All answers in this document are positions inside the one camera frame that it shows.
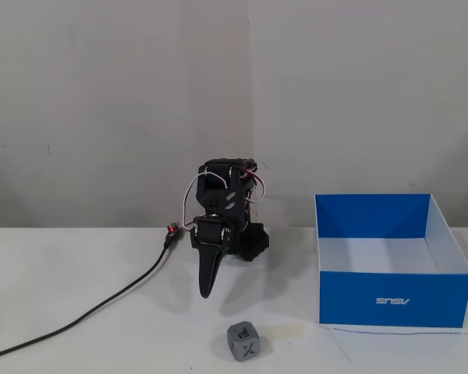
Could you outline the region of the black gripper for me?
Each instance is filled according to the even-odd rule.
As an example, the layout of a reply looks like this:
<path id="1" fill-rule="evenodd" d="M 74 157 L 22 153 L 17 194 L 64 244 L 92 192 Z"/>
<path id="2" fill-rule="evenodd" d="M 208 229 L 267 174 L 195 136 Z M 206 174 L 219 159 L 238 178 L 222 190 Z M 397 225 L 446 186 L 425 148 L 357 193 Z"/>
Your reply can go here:
<path id="1" fill-rule="evenodd" d="M 203 298 L 208 298 L 224 253 L 232 247 L 232 226 L 216 215 L 195 217 L 190 231 L 190 241 L 193 248 L 199 249 L 200 294 Z"/>

